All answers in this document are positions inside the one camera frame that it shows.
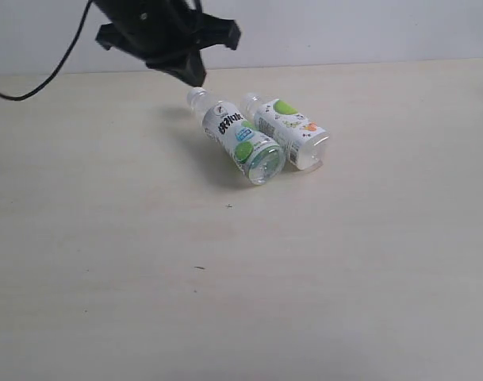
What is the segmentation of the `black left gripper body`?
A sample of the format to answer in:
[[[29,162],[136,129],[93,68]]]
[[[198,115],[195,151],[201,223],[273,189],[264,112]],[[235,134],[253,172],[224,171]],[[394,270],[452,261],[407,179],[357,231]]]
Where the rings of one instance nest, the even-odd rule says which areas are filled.
[[[153,58],[178,56],[214,45],[235,50],[241,31],[236,21],[204,12],[200,1],[95,1],[109,19],[96,41],[144,63]]]

